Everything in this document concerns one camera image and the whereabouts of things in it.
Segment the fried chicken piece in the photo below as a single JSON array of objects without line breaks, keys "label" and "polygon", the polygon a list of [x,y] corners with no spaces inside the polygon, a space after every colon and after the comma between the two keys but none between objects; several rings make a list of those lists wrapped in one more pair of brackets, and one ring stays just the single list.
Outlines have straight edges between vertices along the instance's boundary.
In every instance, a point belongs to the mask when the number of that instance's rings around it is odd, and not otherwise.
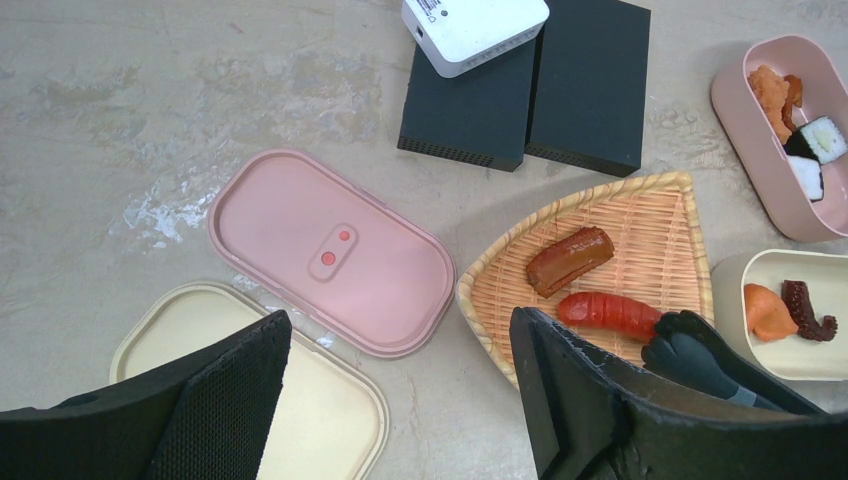
[{"label": "fried chicken piece", "polygon": [[752,93],[781,145],[785,145],[793,133],[782,121],[781,110],[788,89],[783,77],[763,64],[751,72],[747,78]]}]

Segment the woven bamboo basket tray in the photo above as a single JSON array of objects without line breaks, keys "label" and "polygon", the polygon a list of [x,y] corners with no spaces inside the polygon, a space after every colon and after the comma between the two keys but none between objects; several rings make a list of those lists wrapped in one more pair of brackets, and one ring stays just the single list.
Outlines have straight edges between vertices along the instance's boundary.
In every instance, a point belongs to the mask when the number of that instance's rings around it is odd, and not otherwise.
[{"label": "woven bamboo basket tray", "polygon": [[[526,265],[584,227],[611,238],[613,258],[550,298],[528,283]],[[555,316],[575,292],[621,295],[661,311],[688,309],[714,321],[709,264],[692,177],[669,172],[628,178],[563,197],[501,235],[460,277],[457,304],[495,366],[512,384],[509,326],[516,307]]]}]

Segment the black metal tongs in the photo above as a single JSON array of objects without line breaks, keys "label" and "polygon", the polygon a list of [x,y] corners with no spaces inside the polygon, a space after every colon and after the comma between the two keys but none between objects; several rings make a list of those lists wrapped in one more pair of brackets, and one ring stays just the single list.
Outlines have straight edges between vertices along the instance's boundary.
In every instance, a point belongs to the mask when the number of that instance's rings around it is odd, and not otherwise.
[{"label": "black metal tongs", "polygon": [[731,403],[802,416],[826,412],[734,352],[699,314],[667,312],[642,348],[645,368]]}]

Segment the red sausage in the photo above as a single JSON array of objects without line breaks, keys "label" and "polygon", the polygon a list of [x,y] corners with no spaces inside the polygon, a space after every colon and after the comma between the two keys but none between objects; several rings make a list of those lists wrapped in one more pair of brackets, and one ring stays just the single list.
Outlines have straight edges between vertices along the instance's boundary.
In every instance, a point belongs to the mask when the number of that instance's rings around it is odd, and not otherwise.
[{"label": "red sausage", "polygon": [[643,343],[656,335],[655,326],[663,315],[643,302],[603,292],[571,294],[558,304],[557,314],[569,327],[613,331]]}]

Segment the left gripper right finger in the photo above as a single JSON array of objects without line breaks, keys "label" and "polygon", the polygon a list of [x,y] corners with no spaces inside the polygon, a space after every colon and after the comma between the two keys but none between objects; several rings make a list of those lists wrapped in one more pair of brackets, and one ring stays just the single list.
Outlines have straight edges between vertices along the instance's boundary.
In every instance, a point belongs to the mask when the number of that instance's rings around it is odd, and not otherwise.
[{"label": "left gripper right finger", "polygon": [[742,406],[670,381],[539,309],[510,338],[541,479],[843,479],[845,414]]}]

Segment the black rice roll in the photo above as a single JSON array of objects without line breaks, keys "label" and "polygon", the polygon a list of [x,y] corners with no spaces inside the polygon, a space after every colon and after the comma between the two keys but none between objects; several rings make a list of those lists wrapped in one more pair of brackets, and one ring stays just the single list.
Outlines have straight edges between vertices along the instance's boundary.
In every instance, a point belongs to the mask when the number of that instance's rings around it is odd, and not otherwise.
[{"label": "black rice roll", "polygon": [[847,141],[830,117],[821,116],[798,127],[784,145],[784,151],[824,165],[847,153]]}]

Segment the beige lunch box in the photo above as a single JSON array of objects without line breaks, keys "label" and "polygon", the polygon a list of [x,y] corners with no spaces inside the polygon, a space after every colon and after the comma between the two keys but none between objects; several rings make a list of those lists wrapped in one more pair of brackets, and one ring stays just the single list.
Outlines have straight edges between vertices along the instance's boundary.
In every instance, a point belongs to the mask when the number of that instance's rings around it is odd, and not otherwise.
[{"label": "beige lunch box", "polygon": [[[757,284],[780,294],[786,280],[807,285],[817,318],[835,316],[838,331],[834,340],[816,342],[790,335],[764,342],[748,331],[744,286]],[[715,266],[711,281],[715,328],[735,353],[782,380],[847,378],[845,255],[780,249],[737,254]]]}]

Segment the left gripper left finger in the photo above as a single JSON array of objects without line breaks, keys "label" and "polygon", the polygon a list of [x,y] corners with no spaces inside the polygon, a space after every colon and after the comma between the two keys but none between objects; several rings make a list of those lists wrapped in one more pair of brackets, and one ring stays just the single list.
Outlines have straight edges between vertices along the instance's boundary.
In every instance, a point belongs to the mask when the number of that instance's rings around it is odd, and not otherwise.
[{"label": "left gripper left finger", "polygon": [[293,328],[279,310],[46,409],[1,414],[4,479],[255,479]]}]

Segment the small glazed meat strip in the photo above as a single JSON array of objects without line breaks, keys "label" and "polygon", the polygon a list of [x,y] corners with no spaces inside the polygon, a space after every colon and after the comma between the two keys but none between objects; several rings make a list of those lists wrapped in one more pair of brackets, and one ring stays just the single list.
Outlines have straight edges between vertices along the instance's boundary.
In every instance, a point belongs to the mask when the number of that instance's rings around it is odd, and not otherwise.
[{"label": "small glazed meat strip", "polygon": [[802,80],[795,75],[786,75],[783,80],[787,83],[788,89],[781,110],[782,121],[791,132],[794,132],[797,130],[797,126],[793,121],[793,112],[794,108],[803,106],[803,84]]}]

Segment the purple octopus tentacle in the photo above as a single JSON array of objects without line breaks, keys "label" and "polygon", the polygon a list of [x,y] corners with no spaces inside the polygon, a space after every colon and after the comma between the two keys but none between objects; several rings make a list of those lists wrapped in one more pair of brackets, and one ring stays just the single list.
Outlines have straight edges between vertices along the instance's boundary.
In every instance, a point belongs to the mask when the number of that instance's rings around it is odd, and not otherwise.
[{"label": "purple octopus tentacle", "polygon": [[829,342],[834,339],[838,331],[837,319],[832,315],[823,316],[821,321],[817,319],[806,282],[784,280],[781,297],[798,327],[798,336],[816,342]]}]

